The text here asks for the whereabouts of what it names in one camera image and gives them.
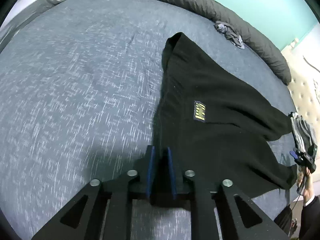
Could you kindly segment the person right hand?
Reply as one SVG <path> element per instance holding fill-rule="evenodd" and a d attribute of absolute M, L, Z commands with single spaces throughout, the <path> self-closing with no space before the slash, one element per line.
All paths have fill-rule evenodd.
<path fill-rule="evenodd" d="M 301 167 L 299 169 L 297 177 L 297 186 L 304 185 L 304 191 L 302 193 L 304 206 L 308 205 L 310 200 L 313 200 L 314 189 L 313 189 L 313 180 L 312 174 L 307 167 Z"/>

